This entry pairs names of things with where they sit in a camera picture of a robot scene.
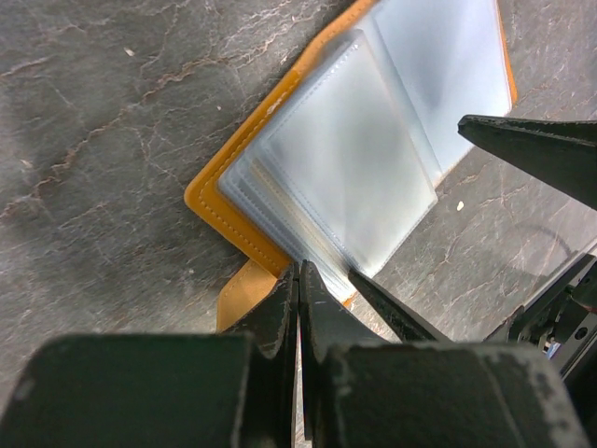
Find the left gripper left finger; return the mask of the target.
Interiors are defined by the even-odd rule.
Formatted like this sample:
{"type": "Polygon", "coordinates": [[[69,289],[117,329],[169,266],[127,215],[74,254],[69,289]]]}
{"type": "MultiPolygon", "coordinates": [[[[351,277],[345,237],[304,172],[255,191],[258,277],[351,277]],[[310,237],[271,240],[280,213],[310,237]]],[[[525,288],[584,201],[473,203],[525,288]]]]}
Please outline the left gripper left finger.
{"type": "Polygon", "coordinates": [[[41,346],[5,447],[291,447],[299,267],[217,334],[74,334],[41,346]]]}

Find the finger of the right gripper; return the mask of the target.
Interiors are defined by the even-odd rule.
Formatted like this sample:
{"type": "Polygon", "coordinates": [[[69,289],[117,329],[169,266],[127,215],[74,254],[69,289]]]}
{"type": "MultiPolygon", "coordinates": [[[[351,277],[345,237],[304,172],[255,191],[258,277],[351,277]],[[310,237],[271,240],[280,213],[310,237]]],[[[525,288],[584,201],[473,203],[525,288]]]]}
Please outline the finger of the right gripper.
{"type": "Polygon", "coordinates": [[[458,133],[495,157],[596,208],[596,122],[465,115],[458,133]]]}
{"type": "Polygon", "coordinates": [[[372,279],[355,270],[349,271],[348,279],[402,342],[449,343],[451,341],[430,322],[372,279]]]}

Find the orange leather card holder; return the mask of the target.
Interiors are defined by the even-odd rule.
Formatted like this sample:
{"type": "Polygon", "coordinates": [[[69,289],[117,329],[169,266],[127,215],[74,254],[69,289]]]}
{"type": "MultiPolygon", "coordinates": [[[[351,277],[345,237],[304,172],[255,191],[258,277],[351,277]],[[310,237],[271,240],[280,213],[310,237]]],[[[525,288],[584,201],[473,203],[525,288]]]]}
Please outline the orange leather card holder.
{"type": "Polygon", "coordinates": [[[470,151],[461,117],[503,117],[516,99],[496,2],[353,3],[187,186],[187,206],[248,258],[217,328],[293,261],[348,303],[348,272],[377,274],[470,151]]]}

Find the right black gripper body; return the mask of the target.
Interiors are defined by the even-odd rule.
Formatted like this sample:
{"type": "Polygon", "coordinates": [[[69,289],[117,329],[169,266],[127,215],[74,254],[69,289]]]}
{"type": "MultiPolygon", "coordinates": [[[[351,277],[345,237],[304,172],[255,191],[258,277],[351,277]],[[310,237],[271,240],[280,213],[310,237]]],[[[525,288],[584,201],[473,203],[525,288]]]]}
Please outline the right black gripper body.
{"type": "Polygon", "coordinates": [[[487,338],[538,348],[568,386],[596,376],[596,256],[580,254],[487,338]]]}

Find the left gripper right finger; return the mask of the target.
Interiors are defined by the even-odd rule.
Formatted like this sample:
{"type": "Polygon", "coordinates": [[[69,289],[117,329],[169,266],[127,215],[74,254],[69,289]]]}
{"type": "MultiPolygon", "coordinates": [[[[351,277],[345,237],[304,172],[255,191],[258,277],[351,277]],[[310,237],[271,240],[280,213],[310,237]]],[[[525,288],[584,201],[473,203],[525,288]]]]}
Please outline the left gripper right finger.
{"type": "Polygon", "coordinates": [[[390,343],[300,268],[303,418],[316,447],[587,447],[553,364],[520,343],[390,343]]]}

